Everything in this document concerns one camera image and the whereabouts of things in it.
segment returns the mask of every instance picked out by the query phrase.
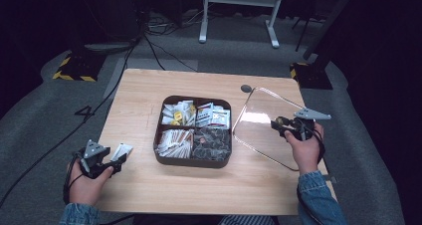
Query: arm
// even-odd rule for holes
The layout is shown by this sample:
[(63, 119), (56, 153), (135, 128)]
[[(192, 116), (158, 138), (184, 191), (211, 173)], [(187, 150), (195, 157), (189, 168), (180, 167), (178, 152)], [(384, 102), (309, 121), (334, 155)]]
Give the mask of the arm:
[(79, 162), (75, 162), (70, 179), (70, 203), (66, 205), (60, 220), (61, 225), (99, 224), (100, 211), (94, 206), (99, 201), (103, 186), (112, 171), (110, 166), (98, 178), (90, 179), (82, 175)]
[[(315, 130), (323, 138), (323, 128), (316, 123)], [(326, 186), (320, 171), (317, 170), (319, 145), (312, 138), (299, 141), (289, 131), (285, 132), (287, 142), (292, 146), (293, 157), (298, 164), (300, 177), (298, 198), (299, 214), (304, 224), (346, 224), (341, 208)]]

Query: sleeve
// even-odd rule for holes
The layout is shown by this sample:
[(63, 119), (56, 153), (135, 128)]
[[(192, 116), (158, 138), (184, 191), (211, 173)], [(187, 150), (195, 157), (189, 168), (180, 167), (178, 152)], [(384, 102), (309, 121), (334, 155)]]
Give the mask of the sleeve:
[(100, 211), (90, 205), (69, 203), (65, 207), (60, 225), (97, 225), (100, 222)]
[(303, 224), (347, 224), (320, 171), (299, 177), (298, 198)]

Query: hand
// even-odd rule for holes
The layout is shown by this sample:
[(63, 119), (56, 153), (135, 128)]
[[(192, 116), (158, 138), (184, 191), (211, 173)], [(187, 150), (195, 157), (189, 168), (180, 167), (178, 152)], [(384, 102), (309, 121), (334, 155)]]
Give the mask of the hand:
[[(323, 139), (323, 127), (315, 123), (315, 130), (320, 133), (320, 140)], [(298, 164), (300, 175), (317, 170), (317, 158), (319, 156), (319, 143), (315, 136), (305, 141), (300, 141), (288, 130), (285, 131), (286, 141), (292, 146), (293, 158)]]
[(90, 179), (86, 176), (81, 176), (81, 168), (79, 160), (77, 159), (72, 169), (70, 183), (75, 182), (71, 186), (70, 199), (71, 203), (81, 203), (91, 206), (95, 206), (100, 199), (103, 186), (109, 179), (113, 171), (113, 167), (108, 167), (99, 177), (96, 179)]

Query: black curtain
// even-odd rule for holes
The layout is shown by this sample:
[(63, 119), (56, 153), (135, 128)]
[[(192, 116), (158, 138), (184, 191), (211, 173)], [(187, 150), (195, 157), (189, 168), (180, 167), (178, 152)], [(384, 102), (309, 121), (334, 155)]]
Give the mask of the black curtain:
[(396, 182), (406, 224), (422, 220), (421, 12), (421, 0), (350, 0), (316, 47), (347, 78), (352, 103)]

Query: light wood tabletop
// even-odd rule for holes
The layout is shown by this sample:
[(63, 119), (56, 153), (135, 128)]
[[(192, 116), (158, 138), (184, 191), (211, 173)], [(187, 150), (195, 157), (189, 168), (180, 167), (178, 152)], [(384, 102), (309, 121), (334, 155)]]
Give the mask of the light wood tabletop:
[[(105, 184), (98, 208), (138, 213), (298, 214), (299, 173), (237, 139), (232, 139), (232, 155), (223, 168), (164, 165), (155, 158), (154, 136), (164, 99), (185, 96), (224, 100), (231, 106), (233, 125), (248, 98), (241, 91), (242, 85), (266, 88), (304, 106), (298, 84), (292, 79), (126, 70), (99, 144), (109, 146), (110, 155), (120, 143), (132, 145), (133, 150), (121, 172)], [(270, 128), (268, 132), (277, 133)], [(291, 153), (285, 140), (279, 137), (277, 142), (279, 139), (286, 153)], [(319, 169), (326, 174), (323, 162)], [(327, 184), (333, 193), (330, 182)]]

